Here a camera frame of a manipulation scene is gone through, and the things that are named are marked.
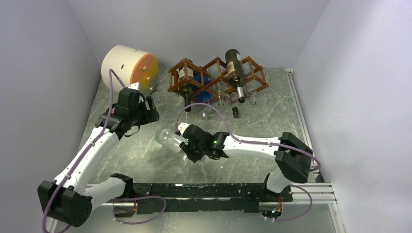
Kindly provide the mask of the clear bottle black gold cap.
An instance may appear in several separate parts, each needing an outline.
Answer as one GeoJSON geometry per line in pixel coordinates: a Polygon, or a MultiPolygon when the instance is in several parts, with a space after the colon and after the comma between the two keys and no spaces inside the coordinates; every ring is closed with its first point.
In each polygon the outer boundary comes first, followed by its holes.
{"type": "Polygon", "coordinates": [[[232,113],[234,118],[239,118],[240,117],[240,111],[239,111],[239,104],[245,103],[245,91],[244,87],[241,87],[240,89],[236,89],[228,94],[229,96],[229,104],[232,107],[232,113]]]}

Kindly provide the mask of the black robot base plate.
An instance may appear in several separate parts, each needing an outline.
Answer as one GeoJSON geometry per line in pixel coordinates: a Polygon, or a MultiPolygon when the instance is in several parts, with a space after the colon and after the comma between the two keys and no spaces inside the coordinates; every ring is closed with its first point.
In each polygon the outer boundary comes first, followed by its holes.
{"type": "Polygon", "coordinates": [[[260,213],[265,204],[291,202],[289,186],[279,194],[269,191],[263,183],[135,183],[138,201],[110,200],[106,206],[137,208],[137,214],[165,212],[243,211],[260,213]]]}

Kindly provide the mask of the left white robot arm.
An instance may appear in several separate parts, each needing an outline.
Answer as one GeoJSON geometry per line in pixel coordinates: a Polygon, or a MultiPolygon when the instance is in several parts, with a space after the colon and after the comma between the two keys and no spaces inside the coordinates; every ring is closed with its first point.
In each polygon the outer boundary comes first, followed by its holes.
{"type": "Polygon", "coordinates": [[[127,202],[136,197],[133,179],[119,173],[95,186],[87,185],[97,165],[132,127],[158,120],[159,113],[151,96],[145,97],[131,88],[122,89],[118,101],[110,102],[99,116],[89,139],[69,165],[53,181],[39,185],[43,220],[50,217],[79,227],[103,203],[112,199],[127,202]]]}

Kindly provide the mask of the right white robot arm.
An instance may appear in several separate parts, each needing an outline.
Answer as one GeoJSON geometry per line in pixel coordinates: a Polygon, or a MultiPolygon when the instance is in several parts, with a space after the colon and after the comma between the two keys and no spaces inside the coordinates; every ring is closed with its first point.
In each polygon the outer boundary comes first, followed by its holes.
{"type": "Polygon", "coordinates": [[[193,163],[205,156],[212,160],[254,157],[274,161],[277,169],[267,175],[262,188],[268,201],[275,200],[292,183],[307,183],[315,160],[312,149],[289,132],[280,137],[246,137],[233,134],[226,125],[225,132],[211,134],[194,124],[176,121],[158,130],[154,138],[163,147],[185,154],[193,163]]]}

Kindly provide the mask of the brown wooden wine rack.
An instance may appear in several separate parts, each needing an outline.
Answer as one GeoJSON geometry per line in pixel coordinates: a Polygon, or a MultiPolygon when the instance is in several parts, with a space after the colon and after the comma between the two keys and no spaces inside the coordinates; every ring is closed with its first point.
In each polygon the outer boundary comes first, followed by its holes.
{"type": "MultiPolygon", "coordinates": [[[[243,58],[241,62],[244,66],[249,68],[252,74],[254,74],[256,70],[257,71],[263,70],[263,67],[259,65],[250,56],[243,58]]],[[[212,61],[210,61],[209,63],[207,63],[206,65],[202,67],[197,66],[190,59],[184,58],[181,61],[179,61],[176,65],[174,65],[172,68],[169,69],[168,92],[176,93],[182,96],[179,92],[179,88],[186,82],[190,82],[195,87],[198,88],[197,90],[194,91],[191,101],[195,101],[196,95],[199,95],[202,92],[206,91],[211,95],[211,102],[216,102],[216,98],[213,96],[214,91],[211,89],[211,87],[217,82],[220,82],[221,84],[224,84],[227,87],[227,89],[222,91],[223,95],[228,95],[230,92],[235,90],[230,85],[230,82],[228,79],[228,73],[226,70],[226,63],[220,57],[216,57],[215,59],[213,59],[212,61]],[[207,69],[211,67],[212,65],[217,66],[218,75],[215,81],[209,82],[208,78],[210,74],[207,72],[207,69]],[[194,75],[193,79],[185,76],[185,80],[182,80],[182,81],[178,80],[179,79],[178,69],[181,66],[184,66],[185,75],[187,75],[188,67],[193,69],[193,75],[194,75]]]]}

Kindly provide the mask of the small clear glass bottle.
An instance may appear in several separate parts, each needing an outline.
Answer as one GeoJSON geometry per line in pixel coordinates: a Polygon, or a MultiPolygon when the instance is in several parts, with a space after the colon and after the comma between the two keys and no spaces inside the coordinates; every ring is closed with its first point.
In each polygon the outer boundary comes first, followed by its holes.
{"type": "Polygon", "coordinates": [[[250,71],[245,74],[246,77],[246,95],[249,99],[250,105],[256,105],[257,93],[268,87],[263,70],[255,71],[252,74],[250,71]]]}

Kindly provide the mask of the clear round bottle black label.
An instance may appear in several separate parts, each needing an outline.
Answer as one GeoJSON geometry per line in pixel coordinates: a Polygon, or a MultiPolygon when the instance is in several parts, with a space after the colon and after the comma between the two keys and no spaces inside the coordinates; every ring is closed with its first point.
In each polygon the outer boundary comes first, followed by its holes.
{"type": "Polygon", "coordinates": [[[169,149],[174,153],[185,154],[180,148],[181,143],[187,143],[181,135],[177,134],[174,127],[166,127],[156,131],[154,136],[156,142],[164,148],[169,149]]]}

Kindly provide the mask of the dark green wine bottle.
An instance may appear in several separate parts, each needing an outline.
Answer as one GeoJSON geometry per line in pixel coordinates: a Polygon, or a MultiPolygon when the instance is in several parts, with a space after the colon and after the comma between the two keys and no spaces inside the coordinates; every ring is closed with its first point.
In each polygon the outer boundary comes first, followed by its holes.
{"type": "MultiPolygon", "coordinates": [[[[178,74],[179,74],[179,79],[178,79],[179,81],[185,80],[185,76],[192,78],[192,79],[194,77],[193,69],[190,67],[187,68],[187,75],[185,75],[184,66],[181,66],[178,69],[178,74]]],[[[186,82],[179,88],[179,92],[184,99],[184,106],[186,107],[189,104],[191,104],[191,98],[194,93],[194,85],[190,82],[186,82]]]]}

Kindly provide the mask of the olive wine bottle gold label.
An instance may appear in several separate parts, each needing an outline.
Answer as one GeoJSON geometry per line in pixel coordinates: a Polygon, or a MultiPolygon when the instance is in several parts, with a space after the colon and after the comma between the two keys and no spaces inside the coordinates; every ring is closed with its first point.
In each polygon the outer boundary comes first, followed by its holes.
{"type": "Polygon", "coordinates": [[[237,49],[229,49],[225,53],[225,62],[230,85],[235,89],[239,103],[244,103],[246,77],[241,62],[240,52],[237,49]]]}

